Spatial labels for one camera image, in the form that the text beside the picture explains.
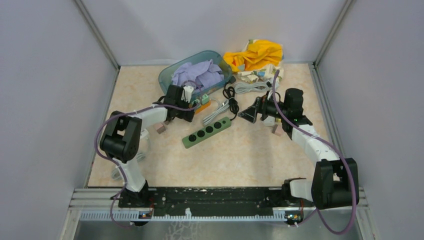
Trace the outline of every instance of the plastic bin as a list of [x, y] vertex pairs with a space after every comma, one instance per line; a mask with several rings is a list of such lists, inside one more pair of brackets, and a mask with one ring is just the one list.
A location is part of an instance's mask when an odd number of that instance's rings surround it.
[[181, 65], [185, 63], [192, 63], [194, 65], [200, 62], [209, 61], [211, 59], [214, 64], [218, 65], [221, 68], [222, 74], [224, 75], [224, 79], [223, 81], [220, 81], [211, 87], [208, 87], [206, 89], [201, 89], [200, 92], [194, 93], [191, 96], [191, 101], [194, 101], [201, 94], [209, 95], [215, 92], [216, 90], [223, 88], [225, 83], [228, 82], [228, 80], [233, 75], [233, 72], [231, 71], [231, 67], [224, 61], [223, 57], [219, 53], [217, 53], [216, 51], [206, 50], [206, 51], [199, 52], [193, 56], [190, 56], [184, 60], [181, 60], [162, 70], [159, 74], [159, 85], [160, 85], [160, 88], [162, 88], [163, 93], [164, 94], [167, 93], [168, 87], [171, 85], [171, 82], [172, 82], [173, 74], [175, 70], [177, 70]]

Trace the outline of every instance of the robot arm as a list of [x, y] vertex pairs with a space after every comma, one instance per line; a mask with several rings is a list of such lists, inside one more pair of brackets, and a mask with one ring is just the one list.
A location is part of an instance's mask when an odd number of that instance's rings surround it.
[[[284, 102], [279, 101], [278, 107], [282, 113], [298, 128], [310, 133], [308, 136], [296, 128], [291, 127], [283, 119], [282, 129], [287, 135], [299, 144], [307, 157], [315, 164], [313, 180], [304, 178], [288, 179], [282, 186], [283, 194], [288, 199], [302, 198], [314, 202], [318, 209], [337, 208], [352, 205], [352, 192], [346, 169], [343, 167], [339, 156], [327, 145], [317, 140], [318, 137], [312, 122], [303, 115], [303, 91], [289, 88], [285, 92]], [[255, 123], [257, 114], [261, 114], [264, 121], [268, 116], [281, 119], [276, 105], [267, 92], [262, 97], [257, 97], [252, 106], [239, 113], [239, 117]], [[356, 202], [359, 202], [358, 167], [352, 158], [347, 158], [356, 189]]]
[[[163, 100], [163, 104], [166, 106], [188, 109], [190, 108], [193, 90], [191, 86], [170, 85], [166, 95], [159, 100]], [[146, 202], [148, 196], [148, 183], [140, 171], [137, 159], [135, 159], [139, 150], [140, 137], [143, 137], [143, 134], [146, 133], [146, 128], [156, 123], [172, 121], [174, 118], [191, 122], [195, 114], [195, 110], [182, 111], [160, 104], [155, 102], [149, 110], [131, 116], [121, 116], [110, 121], [100, 139], [100, 149], [109, 158], [114, 159], [124, 172], [127, 178], [124, 194], [135, 199], [134, 202]], [[114, 111], [111, 117], [118, 114], [122, 114], [122, 112]]]

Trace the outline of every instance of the plug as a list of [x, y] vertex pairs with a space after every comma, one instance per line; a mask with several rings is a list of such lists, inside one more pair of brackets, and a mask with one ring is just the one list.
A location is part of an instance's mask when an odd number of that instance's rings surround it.
[[230, 79], [228, 80], [228, 82], [229, 82], [230, 84], [235, 83], [235, 82], [236, 82], [236, 77], [235, 77], [235, 76], [231, 76], [231, 77], [230, 77]]

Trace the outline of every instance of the power strip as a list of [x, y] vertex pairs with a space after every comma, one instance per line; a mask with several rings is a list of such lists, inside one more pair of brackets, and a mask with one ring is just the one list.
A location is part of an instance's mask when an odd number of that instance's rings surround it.
[[212, 137], [213, 135], [225, 130], [231, 126], [231, 120], [226, 116], [214, 123], [206, 125], [204, 128], [193, 132], [182, 139], [182, 144], [186, 149]]

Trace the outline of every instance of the gray wall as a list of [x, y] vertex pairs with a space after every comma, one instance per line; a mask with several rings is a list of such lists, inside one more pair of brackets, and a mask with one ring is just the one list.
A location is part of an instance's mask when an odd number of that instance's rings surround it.
[[71, 0], [0, 9], [0, 239], [57, 239], [115, 70]]
[[343, 0], [84, 0], [120, 65], [166, 64], [248, 39], [284, 46], [287, 61], [315, 60]]
[[358, 0], [320, 70], [382, 239], [422, 239], [424, 1]]

